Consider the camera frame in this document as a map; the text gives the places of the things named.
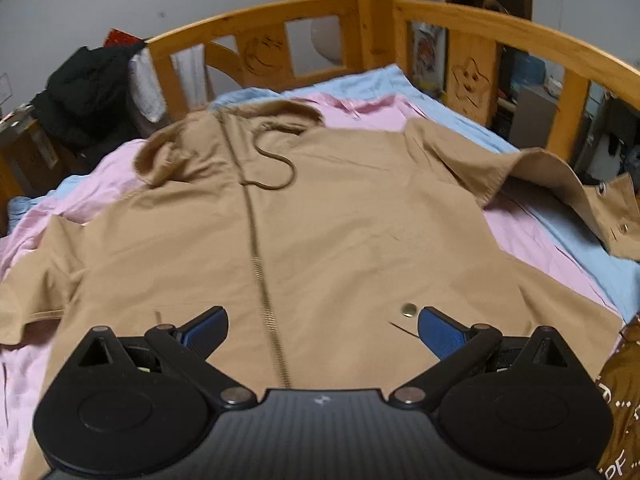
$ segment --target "black jacket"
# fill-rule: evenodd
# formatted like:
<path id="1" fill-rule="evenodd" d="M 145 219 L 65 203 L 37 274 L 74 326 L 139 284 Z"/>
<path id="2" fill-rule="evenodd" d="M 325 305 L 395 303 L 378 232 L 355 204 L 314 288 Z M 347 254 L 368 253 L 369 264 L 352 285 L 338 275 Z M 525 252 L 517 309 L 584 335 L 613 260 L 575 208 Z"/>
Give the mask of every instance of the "black jacket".
<path id="1" fill-rule="evenodd" d="M 142 48 L 82 47 L 47 81 L 33 100 L 35 116 L 45 131 L 76 154 L 92 170 L 127 140 L 139 137 L 127 111 L 129 59 Z"/>

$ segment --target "brown fabric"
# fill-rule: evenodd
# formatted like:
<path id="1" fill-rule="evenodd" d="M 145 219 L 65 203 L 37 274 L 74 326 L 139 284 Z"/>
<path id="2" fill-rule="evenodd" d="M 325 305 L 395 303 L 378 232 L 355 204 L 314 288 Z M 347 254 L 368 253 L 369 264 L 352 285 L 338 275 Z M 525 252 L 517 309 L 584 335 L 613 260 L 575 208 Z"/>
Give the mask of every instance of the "brown fabric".
<path id="1" fill-rule="evenodd" d="M 598 470 L 607 479 L 640 476 L 640 319 L 621 332 L 622 341 L 596 384 L 613 415 L 613 433 Z"/>
<path id="2" fill-rule="evenodd" d="M 200 112 L 154 134 L 136 169 L 148 188 L 86 226 L 53 218 L 0 285 L 1 342 L 62 318 L 44 387 L 91 326 L 139 335 L 214 304 L 230 336 L 210 362 L 259 394 L 279 386 L 252 240 L 293 387 L 388 393 L 433 365 L 407 302 L 510 335 L 554 325 L 595 377 L 620 320 L 505 255 L 481 206 L 516 174 L 570 202 L 612 252 L 640 247 L 630 182 L 600 196 L 549 153 L 496 155 L 428 120 L 361 132 L 291 102 Z M 624 236 L 610 235 L 608 208 L 627 218 Z M 44 468 L 32 440 L 22 478 Z"/>

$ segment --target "wooden bed frame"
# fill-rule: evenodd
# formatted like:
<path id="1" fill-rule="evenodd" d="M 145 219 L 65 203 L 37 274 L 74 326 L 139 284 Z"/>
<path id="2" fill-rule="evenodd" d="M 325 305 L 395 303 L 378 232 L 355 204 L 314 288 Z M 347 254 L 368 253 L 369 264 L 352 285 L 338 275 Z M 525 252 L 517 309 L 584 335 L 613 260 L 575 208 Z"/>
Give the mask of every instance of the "wooden bed frame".
<path id="1" fill-rule="evenodd" d="M 287 22 L 337 16 L 342 65 L 296 76 L 287 38 Z M 277 92 L 334 77 L 397 63 L 410 78 L 413 59 L 411 22 L 449 30 L 446 105 L 488 125 L 497 106 L 501 45 L 506 44 L 565 67 L 558 111 L 546 148 L 563 160 L 572 154 L 590 82 L 611 90 L 640 108 L 640 72 L 581 40 L 526 20 L 475 7 L 419 0 L 288 0 L 221 14 L 177 28 L 148 41 L 158 80 L 172 120 L 188 113 L 171 54 L 204 44 L 205 62 L 240 86 Z M 214 40 L 233 36 L 238 52 Z M 1 171 L 0 206 L 19 193 L 10 174 Z"/>

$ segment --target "metal screw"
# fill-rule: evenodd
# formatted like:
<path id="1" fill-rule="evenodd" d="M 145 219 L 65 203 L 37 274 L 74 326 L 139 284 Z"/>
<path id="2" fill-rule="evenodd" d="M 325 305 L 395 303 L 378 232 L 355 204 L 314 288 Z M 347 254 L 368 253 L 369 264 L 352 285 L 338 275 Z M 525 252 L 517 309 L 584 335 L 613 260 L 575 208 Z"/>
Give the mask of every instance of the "metal screw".
<path id="1" fill-rule="evenodd" d="M 402 315 L 405 317 L 413 317 L 418 312 L 418 307 L 416 307 L 413 303 L 405 303 L 400 309 Z"/>
<path id="2" fill-rule="evenodd" d="M 400 402 L 404 402 L 405 404 L 417 404 L 424 400 L 424 397 L 427 395 L 420 388 L 416 386 L 404 386 L 402 388 L 398 388 L 394 396 Z"/>
<path id="3" fill-rule="evenodd" d="M 242 404 L 251 400 L 253 396 L 254 394 L 251 391 L 242 386 L 233 386 L 222 390 L 222 393 L 220 393 L 220 398 L 227 404 Z"/>

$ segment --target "pink cloth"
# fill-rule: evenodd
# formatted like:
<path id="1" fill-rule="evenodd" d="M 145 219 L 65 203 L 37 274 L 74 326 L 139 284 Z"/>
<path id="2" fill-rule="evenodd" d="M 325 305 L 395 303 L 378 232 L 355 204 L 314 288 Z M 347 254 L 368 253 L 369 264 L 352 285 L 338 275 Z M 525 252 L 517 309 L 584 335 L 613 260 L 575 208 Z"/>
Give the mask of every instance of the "pink cloth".
<path id="1" fill-rule="evenodd" d="M 78 186 L 59 200 L 49 197 L 30 209 L 0 240 L 0 276 L 36 249 L 53 215 L 84 224 L 110 203 L 139 188 L 132 161 L 143 139 L 130 140 L 107 155 Z M 27 325 L 22 344 L 0 346 L 0 480 L 16 480 L 26 451 L 31 418 L 40 397 L 57 321 Z"/>
<path id="2" fill-rule="evenodd" d="M 399 131 L 407 119 L 422 116 L 407 99 L 395 95 L 360 101 L 340 100 L 318 93 L 296 100 L 319 110 L 327 126 L 333 128 Z M 65 199 L 47 198 L 31 209 L 14 232 L 0 240 L 0 276 L 4 278 L 23 254 L 37 248 L 52 215 L 86 223 L 108 204 L 137 188 L 140 181 L 133 173 L 131 163 L 144 142 L 132 140 L 123 144 L 105 157 Z M 498 195 L 484 216 L 504 251 L 546 272 L 579 294 L 613 309 L 593 280 L 553 244 L 538 220 L 515 202 Z M 0 391 L 4 396 L 4 413 L 0 415 L 0 480 L 15 480 L 20 473 L 56 326 L 57 322 L 53 321 L 33 323 L 25 330 L 23 345 L 0 347 L 0 382 L 3 384 Z"/>

